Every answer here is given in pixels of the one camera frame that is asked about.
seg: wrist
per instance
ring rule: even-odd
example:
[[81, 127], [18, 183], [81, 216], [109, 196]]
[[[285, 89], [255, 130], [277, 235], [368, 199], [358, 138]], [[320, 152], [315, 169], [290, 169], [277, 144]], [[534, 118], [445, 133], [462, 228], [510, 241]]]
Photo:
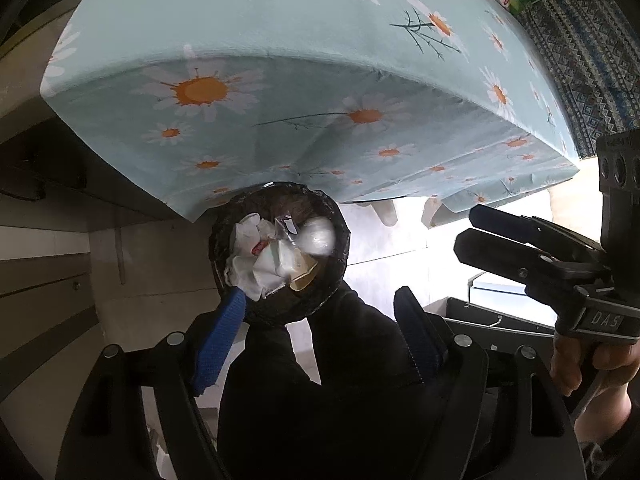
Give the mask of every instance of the wrist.
[[608, 388], [594, 397], [575, 422], [575, 434], [580, 442], [604, 444], [614, 436], [631, 414], [631, 399], [626, 384]]

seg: silver bolt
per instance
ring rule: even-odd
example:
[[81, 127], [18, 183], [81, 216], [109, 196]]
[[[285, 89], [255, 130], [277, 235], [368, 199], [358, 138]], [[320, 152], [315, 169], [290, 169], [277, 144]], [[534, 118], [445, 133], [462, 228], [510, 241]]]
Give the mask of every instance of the silver bolt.
[[166, 337], [167, 344], [171, 346], [178, 346], [183, 341], [184, 341], [184, 334], [182, 332], [171, 332]]
[[107, 359], [115, 357], [120, 351], [120, 347], [118, 345], [108, 345], [105, 346], [104, 350], [102, 350], [102, 355], [104, 355]]
[[471, 346], [471, 343], [473, 342], [472, 339], [465, 334], [458, 334], [457, 336], [455, 336], [455, 338], [453, 338], [453, 341], [456, 342], [456, 345], [462, 346], [463, 348]]
[[536, 358], [536, 351], [531, 348], [530, 346], [523, 346], [520, 349], [520, 353], [522, 354], [523, 357], [526, 357], [527, 359], [535, 359]]

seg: patterned rug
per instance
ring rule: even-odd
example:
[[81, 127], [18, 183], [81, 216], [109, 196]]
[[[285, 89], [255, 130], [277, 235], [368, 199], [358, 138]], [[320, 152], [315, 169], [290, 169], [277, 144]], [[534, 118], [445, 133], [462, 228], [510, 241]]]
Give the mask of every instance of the patterned rug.
[[562, 96], [581, 158], [640, 127], [640, 41], [613, 0], [540, 0], [518, 20]]

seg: black trash bag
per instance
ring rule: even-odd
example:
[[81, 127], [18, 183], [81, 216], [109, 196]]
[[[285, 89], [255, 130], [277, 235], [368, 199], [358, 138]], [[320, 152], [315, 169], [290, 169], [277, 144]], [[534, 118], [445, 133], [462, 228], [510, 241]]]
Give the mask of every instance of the black trash bag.
[[209, 260], [221, 294], [230, 290], [225, 282], [226, 261], [230, 255], [230, 239], [234, 225], [250, 213], [271, 222], [277, 216], [290, 214], [298, 226], [313, 216], [323, 216], [335, 229], [334, 252], [328, 257], [314, 256], [321, 266], [318, 275], [303, 290], [296, 292], [285, 286], [258, 301], [247, 298], [247, 323], [270, 326], [300, 321], [314, 313], [337, 290], [349, 256], [349, 231], [338, 205], [320, 190], [293, 182], [273, 182], [233, 197], [215, 209], [216, 220], [209, 238]]

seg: light blue tablecloth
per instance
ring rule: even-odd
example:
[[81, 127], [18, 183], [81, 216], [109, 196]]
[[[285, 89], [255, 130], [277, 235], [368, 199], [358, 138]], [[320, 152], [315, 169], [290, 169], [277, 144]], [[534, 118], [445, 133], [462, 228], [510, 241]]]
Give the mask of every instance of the light blue tablecloth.
[[41, 92], [192, 220], [273, 180], [462, 211], [577, 171], [556, 90], [493, 0], [83, 0]]

